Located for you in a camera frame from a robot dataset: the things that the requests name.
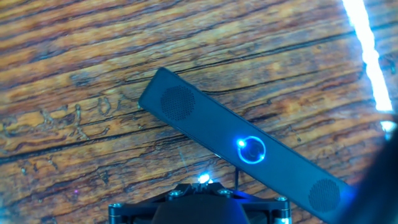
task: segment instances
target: blue led light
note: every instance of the blue led light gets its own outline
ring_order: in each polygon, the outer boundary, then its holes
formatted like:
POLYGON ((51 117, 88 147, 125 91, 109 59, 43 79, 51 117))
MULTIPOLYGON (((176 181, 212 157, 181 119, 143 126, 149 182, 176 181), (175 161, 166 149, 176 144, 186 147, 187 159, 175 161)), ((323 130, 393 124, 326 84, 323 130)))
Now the blue led light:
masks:
POLYGON ((266 157, 266 145, 263 143, 263 141, 262 141, 261 139, 255 137, 255 136, 249 136, 249 137, 247 137, 247 138, 245 138, 245 139, 238 140, 238 156, 239 156, 239 158, 240 158, 243 162, 245 162, 245 163, 247 163, 247 164, 257 164, 257 163, 261 162, 262 160, 264 160, 265 157, 266 157), (262 144, 262 147, 263 147, 263 149, 264 149, 264 152, 263 152, 262 154, 259 155, 259 158, 258 158, 258 160, 256 160, 256 161, 249 161, 249 160, 247 160, 246 158, 244 158, 244 157, 242 156, 242 150, 244 150, 245 147, 247 146, 247 145, 246 145, 246 141, 247 141, 248 139, 253 139, 253 140, 256 140, 257 142, 261 143, 261 144, 262 144))
POLYGON ((199 178, 198 178, 198 182, 201 184, 204 184, 206 182, 208 182, 210 180, 210 175, 208 174, 202 174, 199 178))
POLYGON ((239 145, 239 146, 244 146, 244 145, 246 145, 246 144, 244 143, 244 141, 239 140, 239 141, 238 141, 238 145, 239 145))

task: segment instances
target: wooden plank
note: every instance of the wooden plank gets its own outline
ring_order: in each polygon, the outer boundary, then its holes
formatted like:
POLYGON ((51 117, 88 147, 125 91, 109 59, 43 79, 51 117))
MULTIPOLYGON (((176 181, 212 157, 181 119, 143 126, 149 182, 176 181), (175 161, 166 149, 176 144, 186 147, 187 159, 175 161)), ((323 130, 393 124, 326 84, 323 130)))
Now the wooden plank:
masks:
MULTIPOLYGON (((203 68, 183 73, 181 76, 199 89, 210 93, 228 108, 251 120, 255 119, 255 116, 246 116, 248 111, 243 113, 244 108, 261 105, 274 96, 285 96, 286 93, 298 90, 305 90, 305 93, 309 94, 307 90, 309 86, 319 85, 327 81, 329 84, 313 88, 313 94, 316 96, 319 93, 323 94, 324 88, 354 82, 362 67, 359 61, 356 64, 345 65, 346 58, 344 56, 350 55, 350 57, 353 57, 350 54, 352 50, 348 50, 346 46, 354 44, 355 39, 352 37, 280 54, 254 57, 235 63, 203 68), (242 79, 237 75, 248 70, 251 73, 250 78, 242 79), (237 105, 237 99, 243 104, 237 105)), ((367 78, 364 77, 358 85, 353 85, 352 89, 341 88, 342 93, 335 90, 328 91, 327 97, 330 98, 326 100, 336 100, 341 95, 348 94, 349 91, 354 91, 359 86, 368 91, 365 94, 357 92, 359 97, 357 100, 370 99, 372 97, 371 87, 365 79, 367 78)), ((6 123, 6 135, 3 140, 1 156, 9 157, 32 152, 35 149, 40 150, 89 139, 105 138, 162 125, 158 121, 151 121, 152 119, 146 115, 142 118, 141 113, 137 111, 137 100, 146 85, 147 81, 122 85, 104 91, 103 96, 81 100, 66 106, 57 105, 60 108, 50 108, 56 110, 54 112, 42 109, 14 118, 5 118, 3 123, 6 123)), ((73 94, 76 93, 82 95, 84 91, 76 89, 73 94)), ((47 100, 49 96, 44 95, 42 98, 47 100)), ((40 100, 38 103, 41 103, 45 108, 45 102, 40 100)), ((315 106, 324 103, 324 101, 321 101, 315 106)), ((292 110, 283 111, 282 108, 278 110, 271 110, 268 113, 278 112, 289 115, 293 113, 292 110)))
MULTIPOLYGON (((365 4, 398 110, 398 2, 365 4)), ((0 49, 1 223, 106 223, 203 172, 233 187, 231 164, 137 107, 162 66, 353 185, 392 119, 341 1, 2 1, 0 49)))

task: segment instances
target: black plastic device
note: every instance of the black plastic device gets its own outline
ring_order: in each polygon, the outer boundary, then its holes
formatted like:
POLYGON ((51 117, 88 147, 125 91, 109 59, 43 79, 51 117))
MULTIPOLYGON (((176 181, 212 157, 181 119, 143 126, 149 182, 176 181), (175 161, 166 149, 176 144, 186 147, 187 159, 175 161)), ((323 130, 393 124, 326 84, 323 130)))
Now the black plastic device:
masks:
POLYGON ((354 189, 160 68, 139 105, 327 223, 337 223, 354 189))

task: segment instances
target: black mount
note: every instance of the black mount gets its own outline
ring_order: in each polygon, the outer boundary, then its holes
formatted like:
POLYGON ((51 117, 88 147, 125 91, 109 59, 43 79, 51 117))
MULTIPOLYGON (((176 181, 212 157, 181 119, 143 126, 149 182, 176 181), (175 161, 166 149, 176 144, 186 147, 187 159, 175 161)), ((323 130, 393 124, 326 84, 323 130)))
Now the black mount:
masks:
POLYGON ((136 204, 109 205, 110 224, 290 224, 285 197, 261 199, 220 183, 178 184, 136 204))

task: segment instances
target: white light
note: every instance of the white light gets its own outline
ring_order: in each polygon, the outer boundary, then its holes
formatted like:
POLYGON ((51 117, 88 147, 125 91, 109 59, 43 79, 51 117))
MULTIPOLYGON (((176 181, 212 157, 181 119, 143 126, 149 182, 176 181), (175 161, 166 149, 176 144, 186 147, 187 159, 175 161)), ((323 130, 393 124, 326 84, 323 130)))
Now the white light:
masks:
POLYGON ((201 184, 204 184, 210 180, 210 176, 208 174, 203 174, 199 177, 198 181, 201 184))
POLYGON ((362 45, 362 59, 366 63, 366 74, 372 83, 376 109, 392 111, 386 81, 379 65, 379 53, 374 49, 374 35, 369 26, 368 12, 366 12, 363 0, 343 0, 343 4, 362 45))
POLYGON ((244 146, 244 145, 245 145, 244 141, 242 141, 242 140, 238 141, 238 144, 239 144, 240 146, 244 146))

